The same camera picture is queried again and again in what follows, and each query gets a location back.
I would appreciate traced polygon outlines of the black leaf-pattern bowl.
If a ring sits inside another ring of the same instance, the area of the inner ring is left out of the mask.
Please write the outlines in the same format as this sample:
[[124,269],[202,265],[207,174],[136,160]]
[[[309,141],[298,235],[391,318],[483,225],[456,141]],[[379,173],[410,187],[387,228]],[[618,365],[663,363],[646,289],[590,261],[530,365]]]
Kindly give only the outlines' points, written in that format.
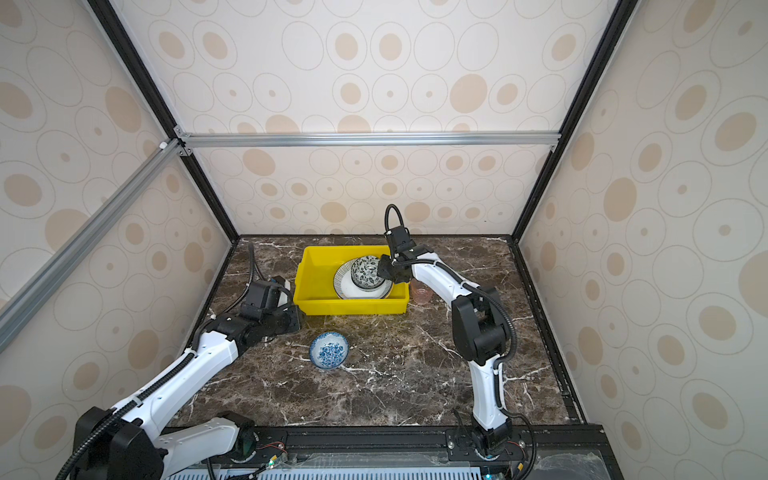
[[373,255],[359,257],[352,262],[350,276],[361,290],[372,291],[380,288],[385,279],[379,275],[380,258]]

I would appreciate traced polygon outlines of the white black-striped-rim plate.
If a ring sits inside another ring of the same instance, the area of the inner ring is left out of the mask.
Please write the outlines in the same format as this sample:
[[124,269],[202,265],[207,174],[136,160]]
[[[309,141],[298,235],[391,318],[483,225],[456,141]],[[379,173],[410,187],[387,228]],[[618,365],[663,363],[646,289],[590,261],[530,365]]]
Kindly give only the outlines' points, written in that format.
[[337,296],[342,300],[377,300],[386,298],[393,287],[393,283],[389,280],[385,280],[380,288],[372,291],[361,290],[352,282],[350,267],[354,260],[352,259],[344,263],[334,275],[333,286]]

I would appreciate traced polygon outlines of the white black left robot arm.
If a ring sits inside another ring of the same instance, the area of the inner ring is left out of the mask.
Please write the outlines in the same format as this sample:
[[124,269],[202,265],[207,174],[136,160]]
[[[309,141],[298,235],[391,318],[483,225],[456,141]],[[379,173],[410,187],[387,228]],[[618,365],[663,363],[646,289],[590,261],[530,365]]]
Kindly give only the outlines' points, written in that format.
[[109,409],[93,407],[75,427],[60,479],[165,479],[212,457],[251,460],[253,420],[230,411],[202,424],[164,431],[176,413],[216,374],[262,341],[294,333],[301,312],[290,284],[277,276],[254,280],[236,314],[212,317],[192,345],[148,384]]

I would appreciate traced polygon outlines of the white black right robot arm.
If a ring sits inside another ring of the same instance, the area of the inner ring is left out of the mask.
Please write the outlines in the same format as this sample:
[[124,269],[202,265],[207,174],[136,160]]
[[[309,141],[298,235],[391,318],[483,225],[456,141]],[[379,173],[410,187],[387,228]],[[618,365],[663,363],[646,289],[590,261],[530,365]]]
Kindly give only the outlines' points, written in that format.
[[518,336],[498,291],[466,279],[432,250],[416,244],[403,225],[385,230],[389,253],[381,257],[378,275],[396,284],[415,279],[436,293],[451,311],[453,342],[468,362],[473,391],[471,437],[483,459],[499,457],[514,444],[514,422],[522,422],[530,441],[518,449],[522,459],[511,474],[525,479],[537,459],[537,444],[530,420],[506,408],[503,366],[517,351]]

